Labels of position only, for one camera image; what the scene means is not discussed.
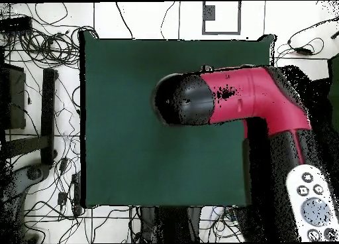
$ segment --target metal stand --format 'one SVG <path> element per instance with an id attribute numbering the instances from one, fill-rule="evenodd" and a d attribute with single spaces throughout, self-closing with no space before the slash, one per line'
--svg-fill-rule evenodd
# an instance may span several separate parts
<path id="1" fill-rule="evenodd" d="M 0 69 L 13 66 L 0 62 Z M 0 241 L 7 243 L 36 243 L 37 236 L 24 240 L 24 201 L 29 188 L 45 180 L 57 152 L 54 150 L 54 90 L 58 73 L 44 69 L 42 82 L 41 136 L 5 140 L 3 116 L 0 115 Z M 0 103 L 6 96 L 0 93 Z M 6 159 L 40 150 L 41 164 L 26 166 L 8 174 Z"/>

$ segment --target black frame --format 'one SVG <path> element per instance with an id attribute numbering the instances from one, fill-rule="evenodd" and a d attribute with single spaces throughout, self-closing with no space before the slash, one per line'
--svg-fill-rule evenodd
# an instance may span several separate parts
<path id="1" fill-rule="evenodd" d="M 205 27 L 205 21 L 213 21 L 213 14 L 211 19 L 208 16 L 208 11 L 215 10 L 214 5 L 206 5 L 206 1 L 203 1 L 203 35 L 240 35 L 241 33 L 241 1 L 238 2 L 238 30 L 230 32 L 207 32 Z"/>

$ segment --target plug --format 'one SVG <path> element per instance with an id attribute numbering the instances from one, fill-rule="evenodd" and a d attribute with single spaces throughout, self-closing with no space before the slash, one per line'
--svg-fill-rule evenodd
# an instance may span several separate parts
<path id="1" fill-rule="evenodd" d="M 303 48 L 303 47 L 298 47 L 294 49 L 295 52 L 297 52 L 300 55 L 304 56 L 312 56 L 313 52 L 309 49 Z"/>
<path id="2" fill-rule="evenodd" d="M 66 192 L 59 192 L 58 194 L 58 205 L 60 205 L 60 209 L 65 206 L 67 203 L 67 193 Z"/>
<path id="3" fill-rule="evenodd" d="M 67 168 L 68 165 L 68 158 L 63 158 L 61 160 L 60 166 L 59 166 L 59 171 L 60 171 L 60 175 L 62 176 Z"/>

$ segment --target tangled wires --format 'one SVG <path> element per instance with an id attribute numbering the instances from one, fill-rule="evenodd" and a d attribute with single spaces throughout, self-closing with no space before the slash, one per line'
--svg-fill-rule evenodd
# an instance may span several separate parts
<path id="1" fill-rule="evenodd" d="M 234 215 L 233 208 L 223 207 L 221 213 L 217 213 L 215 209 L 219 206 L 213 207 L 212 213 L 210 215 L 210 221 L 212 221 L 213 214 L 217 214 L 218 217 L 213 220 L 213 223 L 208 227 L 200 230 L 209 231 L 209 236 L 207 237 L 207 243 L 210 242 L 211 233 L 215 236 L 215 243 L 221 241 L 221 239 L 235 237 L 238 242 L 243 242 L 240 238 L 241 232 L 240 228 L 236 222 L 236 217 Z"/>
<path id="2" fill-rule="evenodd" d="M 90 31 L 96 38 L 99 38 L 99 36 L 91 26 L 77 27 L 70 25 L 56 25 L 56 23 L 62 21 L 68 16 L 67 7 L 64 3 L 62 4 L 66 10 L 66 14 L 53 23 L 48 23 L 40 18 L 37 11 L 37 4 L 35 5 L 35 12 L 39 21 L 32 16 L 32 12 L 30 11 L 28 4 L 26 5 L 31 16 L 11 13 L 11 17 L 32 17 L 32 19 L 43 28 L 45 25 L 48 25 L 51 27 L 74 28 L 74 30 L 70 32 L 68 29 L 66 32 L 51 34 L 44 28 L 46 32 L 32 29 L 31 31 L 26 32 L 3 34 L 3 46 L 7 50 L 9 49 L 9 52 L 5 55 L 5 59 L 9 57 L 12 50 L 15 50 L 16 45 L 20 44 L 21 49 L 28 55 L 30 60 L 22 59 L 19 62 L 34 62 L 39 68 L 44 68 L 40 66 L 40 64 L 48 64 L 50 68 L 56 68 L 58 66 L 75 68 L 74 65 L 79 64 L 79 32 Z M 2 18 L 5 18 L 9 17 L 9 14 L 4 12 L 1 16 Z"/>

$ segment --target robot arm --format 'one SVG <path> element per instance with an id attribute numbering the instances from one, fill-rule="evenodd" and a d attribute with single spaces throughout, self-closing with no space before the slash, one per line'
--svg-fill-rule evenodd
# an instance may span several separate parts
<path id="1" fill-rule="evenodd" d="M 242 119 L 249 160 L 248 122 L 267 124 L 271 170 L 265 186 L 250 174 L 249 202 L 256 207 L 267 241 L 338 240 L 335 197 L 320 169 L 307 109 L 298 93 L 272 66 L 172 74 L 161 80 L 152 105 L 166 125 L 204 125 Z"/>

